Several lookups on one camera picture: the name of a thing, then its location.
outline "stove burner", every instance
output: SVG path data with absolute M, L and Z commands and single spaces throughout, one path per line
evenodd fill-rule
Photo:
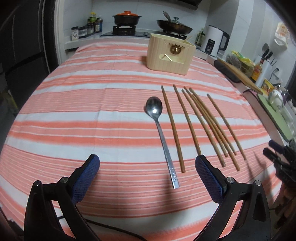
M 182 34 L 172 34 L 172 32 L 168 32 L 168 31 L 163 31 L 164 35 L 170 36 L 170 37 L 174 37 L 174 38 L 178 38 L 178 39 L 183 39 L 185 40 L 187 38 L 186 35 L 182 35 Z
M 136 26 L 131 26 L 130 28 L 122 28 L 120 26 L 113 26 L 113 35 L 119 36 L 133 36 L 136 33 Z

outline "gas stove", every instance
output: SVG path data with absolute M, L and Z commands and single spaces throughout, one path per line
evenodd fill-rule
M 131 36 L 131 37 L 144 37 L 144 38 L 150 38 L 150 34 L 162 34 L 162 35 L 166 35 L 166 36 L 170 36 L 170 37 L 174 37 L 174 38 L 178 38 L 178 39 L 186 39 L 187 36 L 186 35 L 178 35 L 178 34 L 173 34 L 171 32 L 161 32 L 161 31 L 151 31 L 148 30 L 149 32 L 139 32 L 136 31 L 136 27 L 132 26 L 132 27 L 118 27 L 118 26 L 114 26 L 113 27 L 113 31 L 102 34 L 101 37 L 104 36 Z

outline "wooden chopstick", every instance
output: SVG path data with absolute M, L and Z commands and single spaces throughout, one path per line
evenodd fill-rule
M 206 112 L 209 114 L 210 118 L 214 121 L 214 123 L 216 124 L 217 128 L 219 129 L 219 131 L 221 132 L 221 134 L 223 135 L 224 139 L 227 141 L 228 145 L 230 146 L 232 152 L 236 155 L 236 151 L 233 147 L 233 145 L 231 144 L 231 142 L 228 140 L 224 130 L 222 129 L 222 127 L 220 126 L 220 124 L 218 123 L 218 121 L 216 120 L 216 118 L 213 116 L 213 114 L 211 113 L 211 111 L 208 109 L 208 107 L 204 104 L 204 102 L 201 100 L 201 98 L 198 96 L 198 94 L 196 94 L 196 92 L 192 89 L 189 88 L 189 90 L 193 93 L 193 95 L 197 98 L 197 100 L 199 101 L 199 103 L 202 105 L 202 107 L 206 110 Z
M 184 87 L 184 89 L 186 90 L 187 94 L 191 97 L 191 99 L 193 100 L 193 102 L 195 103 L 196 107 L 199 109 L 200 113 L 202 114 L 202 116 L 204 117 L 204 119 L 206 120 L 206 122 L 208 123 L 209 127 L 211 128 L 215 138 L 217 139 L 221 150 L 224 154 L 225 157 L 228 157 L 227 152 L 223 146 L 223 142 L 220 138 L 220 136 L 217 133 L 217 130 L 215 129 L 211 119 L 208 117 L 208 115 L 206 114 L 206 112 L 204 111 L 204 109 L 201 107 L 200 103 L 197 101 L 197 99 L 186 89 L 186 87 Z
M 211 103 L 213 104 L 213 106 L 215 107 L 215 109 L 218 111 L 218 113 L 219 113 L 220 116 L 222 117 L 222 119 L 223 119 L 225 125 L 228 127 L 228 129 L 229 129 L 231 135 L 233 136 L 233 139 L 235 140 L 235 142 L 236 142 L 236 144 L 237 144 L 237 147 L 239 148 L 239 151 L 241 152 L 241 154 L 242 154 L 244 160 L 246 160 L 247 158 L 246 158 L 246 155 L 244 154 L 244 151 L 243 151 L 243 149 L 242 149 L 242 146 L 240 145 L 239 140 L 237 139 L 235 133 L 234 133 L 233 130 L 231 129 L 231 127 L 230 127 L 228 121 L 226 120 L 225 116 L 224 116 L 223 113 L 220 111 L 219 107 L 216 105 L 216 103 L 214 102 L 214 100 L 212 99 L 212 97 L 211 97 L 209 94 L 207 94 L 207 97 L 210 99 Z
M 165 99 L 165 105 L 167 107 L 168 116 L 170 118 L 170 123 L 171 123 L 172 129 L 173 129 L 173 134 L 174 134 L 174 139 L 175 139 L 175 143 L 176 143 L 176 147 L 177 147 L 177 153 L 178 153 L 178 157 L 179 157 L 181 172 L 184 173 L 186 170 L 185 170 L 185 165 L 184 165 L 184 160 L 183 160 L 183 156 L 182 156 L 182 150 L 181 150 L 181 146 L 180 146 L 180 142 L 179 142 L 179 138 L 178 138 L 176 125 L 175 125 L 175 122 L 174 122 L 172 111 L 170 109 L 170 104 L 168 102 L 168 98 L 167 98 L 166 93 L 165 93 L 165 89 L 163 88 L 163 86 L 161 86 L 161 90 L 163 92 L 163 98 Z
M 208 138 L 209 138 L 209 140 L 210 140 L 210 142 L 211 142 L 211 144 L 212 144 L 212 146 L 213 146 L 213 148 L 214 148 L 214 150 L 215 150 L 215 152 L 216 152 L 216 154 L 217 154 L 217 156 L 218 156 L 218 158 L 219 158 L 219 160 L 221 162 L 222 167 L 225 167 L 226 166 L 225 161 L 224 161 L 223 157 L 221 156 L 221 153 L 220 153 L 220 151 L 219 151 L 213 137 L 211 136 L 211 133 L 210 133 L 209 129 L 207 128 L 207 126 L 205 125 L 203 119 L 201 118 L 200 114 L 198 113 L 194 103 L 192 102 L 191 98 L 185 93 L 184 90 L 182 90 L 182 93 L 184 94 L 185 98 L 187 99 L 187 101 L 189 102 L 191 108 L 193 109 L 194 113 L 196 114 L 197 118 L 199 119 L 201 125 L 203 126 L 203 128 L 204 128 L 204 130 L 205 130 L 205 132 L 206 132 L 206 134 L 207 134 L 207 136 L 208 136 Z
M 187 110 L 186 110 L 186 108 L 185 108 L 185 105 L 184 105 L 184 103 L 183 103 L 183 101 L 182 101 L 182 98 L 181 98 L 181 96 L 180 96 L 180 94 L 179 94 L 179 92 L 178 92 L 176 86 L 173 85 L 173 87 L 174 87 L 174 90 L 175 90 L 175 92 L 176 92 L 176 94 L 177 94 L 177 97 L 178 97 L 178 100 L 179 100 L 179 102 L 180 102 L 180 105 L 182 106 L 182 109 L 183 109 L 184 115 L 185 115 L 185 117 L 186 117 L 186 120 L 187 120 L 187 122 L 188 122 L 188 126 L 189 126 L 189 129 L 190 129 L 190 132 L 191 132 L 192 138 L 193 138 L 193 142 L 194 142 L 194 145 L 195 145 L 195 148 L 196 148 L 197 154 L 198 154 L 198 155 L 201 155 L 202 153 L 201 153 L 201 150 L 200 150 L 200 146 L 199 146 L 199 144 L 198 144 L 198 140 L 197 140 L 197 138 L 196 138 L 196 134 L 195 134 L 195 132 L 194 132 L 194 128 L 193 128 L 193 126 L 192 126 L 192 123 L 191 123 L 191 120 L 190 120 L 189 115 L 188 115 L 188 113 L 187 113 Z
M 230 148 L 228 147 L 228 144 L 226 143 L 226 141 L 223 139 L 223 136 L 221 135 L 221 133 L 219 133 L 219 130 L 218 130 L 218 128 L 216 127 L 216 125 L 215 125 L 215 123 L 214 123 L 214 121 L 213 120 L 211 120 L 211 118 L 209 117 L 209 115 L 207 116 L 208 118 L 209 118 L 209 120 L 210 121 L 212 121 L 212 125 L 213 125 L 213 127 L 214 128 L 216 128 L 216 135 L 218 135 L 219 136 L 219 134 L 220 134 L 220 138 L 221 138 L 221 143 L 219 143 L 220 144 L 220 147 L 223 147 L 223 145 L 225 146 L 225 148 L 226 148 L 226 150 L 227 150 L 227 152 L 229 153 L 229 155 L 230 155 L 230 158 L 231 158 L 231 160 L 232 160 L 232 162 L 233 162 L 233 164 L 234 164 L 234 166 L 235 166 L 235 168 L 236 168 L 236 170 L 237 171 L 240 171 L 240 167 L 239 167 L 239 165 L 238 165 L 238 163 L 237 163 L 237 161 L 236 161 L 236 159 L 235 159 L 235 157 L 233 156 L 233 154 L 232 154 L 232 152 L 231 152 L 231 150 L 230 150 Z
M 233 162 L 233 164 L 234 164 L 236 170 L 237 170 L 237 171 L 240 171 L 240 168 L 239 168 L 239 165 L 238 165 L 236 159 L 234 158 L 234 156 L 233 156 L 233 154 L 232 154 L 230 148 L 228 147 L 228 144 L 227 144 L 226 141 L 223 139 L 223 136 L 222 136 L 222 134 L 219 132 L 217 126 L 216 126 L 215 123 L 214 123 L 214 121 L 210 118 L 209 114 L 207 114 L 206 110 L 202 108 L 201 103 L 197 100 L 197 98 L 195 98 L 194 95 L 192 95 L 192 99 L 193 99 L 193 100 L 194 100 L 194 99 L 196 100 L 196 103 L 195 103 L 195 104 L 198 104 L 198 105 L 199 105 L 199 106 L 197 105 L 197 107 L 199 108 L 199 110 L 201 111 L 201 109 L 202 109 L 202 111 L 203 111 L 203 114 L 202 114 L 202 115 L 204 116 L 204 114 L 205 114 L 205 115 L 207 116 L 207 118 L 208 118 L 207 122 L 209 123 L 209 121 L 210 121 L 210 122 L 212 121 L 212 127 L 211 127 L 211 129 L 212 129 L 212 131 L 213 131 L 213 133 L 214 133 L 216 139 L 218 140 L 217 137 L 220 138 L 220 140 L 219 140 L 218 142 L 219 142 L 219 144 L 220 144 L 221 149 L 223 150 L 222 147 L 223 147 L 223 145 L 224 145 L 225 148 L 227 149 L 227 152 L 228 152 L 229 155 L 230 155 L 230 158 L 231 158 L 231 160 L 232 160 L 232 162 Z

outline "cutting board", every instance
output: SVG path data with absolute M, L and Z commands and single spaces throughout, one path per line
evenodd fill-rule
M 279 133 L 282 135 L 286 142 L 289 142 L 293 138 L 293 136 L 291 134 L 290 128 L 288 127 L 280 112 L 275 111 L 263 95 L 257 94 L 257 97 L 260 104 L 263 106 L 268 116 L 278 129 Z
M 222 63 L 225 67 L 228 68 L 229 71 L 231 71 L 238 79 L 241 80 L 241 82 L 249 87 L 250 89 L 256 91 L 259 94 L 263 94 L 262 90 L 255 85 L 243 72 L 241 72 L 239 69 L 234 67 L 233 65 L 223 61 L 222 59 L 217 59 L 220 63 Z

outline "orange lid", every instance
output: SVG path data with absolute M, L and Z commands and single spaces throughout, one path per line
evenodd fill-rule
M 131 11 L 124 11 L 123 13 L 119 13 L 116 15 L 129 15 L 129 16 L 138 16 L 137 14 L 131 13 Z

